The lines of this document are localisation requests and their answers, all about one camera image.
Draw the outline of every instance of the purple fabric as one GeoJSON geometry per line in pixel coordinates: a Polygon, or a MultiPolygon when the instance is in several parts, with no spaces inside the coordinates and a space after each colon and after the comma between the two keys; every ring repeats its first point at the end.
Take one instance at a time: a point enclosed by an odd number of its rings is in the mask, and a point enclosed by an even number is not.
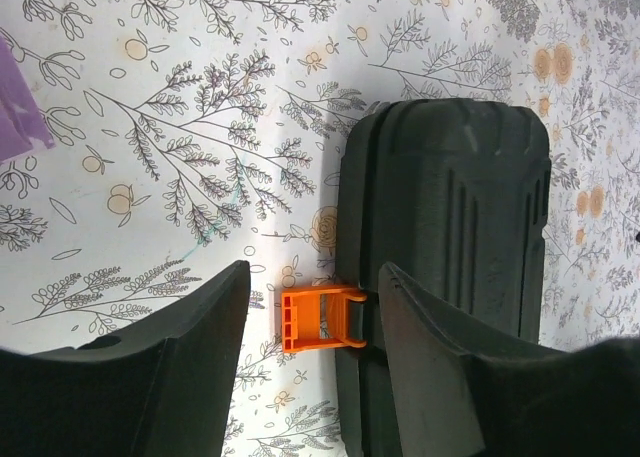
{"type": "Polygon", "coordinates": [[[29,88],[0,37],[0,163],[53,146],[29,88]]]}

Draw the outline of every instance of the orange plastic clip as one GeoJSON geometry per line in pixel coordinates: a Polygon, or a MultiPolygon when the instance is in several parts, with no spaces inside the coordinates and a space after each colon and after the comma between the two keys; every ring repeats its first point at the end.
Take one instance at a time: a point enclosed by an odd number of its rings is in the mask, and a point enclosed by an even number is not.
{"type": "Polygon", "coordinates": [[[348,285],[299,287],[282,292],[282,349],[300,352],[337,347],[364,347],[367,342],[349,337],[349,301],[364,302],[366,294],[348,285]],[[329,338],[320,335],[320,301],[327,296],[329,338]]]}

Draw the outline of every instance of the black plastic panel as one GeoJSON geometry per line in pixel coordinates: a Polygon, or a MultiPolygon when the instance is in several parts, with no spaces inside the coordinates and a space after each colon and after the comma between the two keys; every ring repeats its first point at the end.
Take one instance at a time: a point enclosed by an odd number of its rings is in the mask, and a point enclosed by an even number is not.
{"type": "Polygon", "coordinates": [[[0,350],[0,456],[220,455],[250,289],[236,262],[78,349],[0,350]]]}
{"type": "MultiPolygon", "coordinates": [[[[372,347],[384,352],[376,293],[387,261],[492,327],[537,342],[548,154],[530,109],[493,102],[401,102],[354,127],[341,166],[336,273],[370,294],[363,333],[372,347]]],[[[337,359],[340,383],[348,370],[337,359]]],[[[368,378],[345,395],[368,392],[368,378]]],[[[393,407],[374,405],[395,422],[393,407]]],[[[364,449],[349,456],[385,455],[367,442],[379,436],[346,424],[356,422],[345,420],[356,411],[349,397],[340,408],[343,439],[364,449]]]]}

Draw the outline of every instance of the plastic buckle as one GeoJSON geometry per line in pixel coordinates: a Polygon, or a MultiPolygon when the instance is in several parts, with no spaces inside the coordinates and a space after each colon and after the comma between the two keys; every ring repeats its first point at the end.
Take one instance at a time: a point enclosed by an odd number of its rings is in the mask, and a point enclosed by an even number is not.
{"type": "Polygon", "coordinates": [[[338,347],[362,348],[365,340],[352,336],[353,304],[362,304],[366,294],[348,285],[299,287],[282,292],[282,350],[286,353],[338,347]],[[329,338],[322,338],[321,299],[327,297],[329,338]]]}

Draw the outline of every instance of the orange flower illustration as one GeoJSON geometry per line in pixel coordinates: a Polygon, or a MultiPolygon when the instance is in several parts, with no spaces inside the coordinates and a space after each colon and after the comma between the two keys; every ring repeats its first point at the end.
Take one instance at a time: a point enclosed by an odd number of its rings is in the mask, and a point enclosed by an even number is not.
{"type": "Polygon", "coordinates": [[[285,407],[289,402],[293,402],[295,400],[294,397],[291,397],[289,392],[283,390],[273,399],[273,404],[267,405],[267,409],[274,409],[276,414],[280,411],[281,408],[285,407]]]}
{"type": "Polygon", "coordinates": [[[322,207],[313,216],[311,233],[313,247],[319,252],[327,249],[331,254],[336,247],[336,228],[338,223],[338,209],[334,206],[322,207]]]}
{"type": "Polygon", "coordinates": [[[605,193],[601,185],[596,185],[595,189],[591,191],[591,198],[589,199],[589,209],[591,215],[596,219],[602,215],[604,209],[605,193]]]}
{"type": "Polygon", "coordinates": [[[287,265],[282,268],[282,286],[289,289],[296,285],[296,276],[293,267],[287,265]]]}
{"type": "Polygon", "coordinates": [[[578,215],[582,217],[587,213],[589,208],[589,194],[587,194],[584,190],[578,194],[578,199],[576,200],[576,210],[578,215]]]}
{"type": "Polygon", "coordinates": [[[584,229],[578,229],[578,232],[576,232],[576,244],[578,245],[584,244],[586,237],[587,237],[587,234],[585,233],[584,229]]]}
{"type": "Polygon", "coordinates": [[[547,80],[551,75],[553,60],[547,49],[539,49],[533,58],[533,72],[540,82],[547,80]]]}
{"type": "Polygon", "coordinates": [[[560,85],[569,82],[573,72],[573,53],[565,43],[558,44],[553,52],[553,70],[560,85]]]}
{"type": "Polygon", "coordinates": [[[553,124],[553,129],[551,131],[551,140],[553,140],[554,143],[558,143],[560,142],[561,139],[562,139],[562,129],[560,128],[560,124],[555,123],[553,124]]]}
{"type": "Polygon", "coordinates": [[[547,117],[549,115],[549,109],[551,108],[551,101],[549,100],[549,96],[545,95],[544,97],[540,97],[538,101],[538,113],[540,117],[547,117]]]}
{"type": "Polygon", "coordinates": [[[304,60],[298,59],[298,62],[307,68],[307,75],[309,75],[312,70],[317,71],[318,69],[327,68],[327,66],[322,63],[322,59],[317,52],[307,54],[304,60]]]}

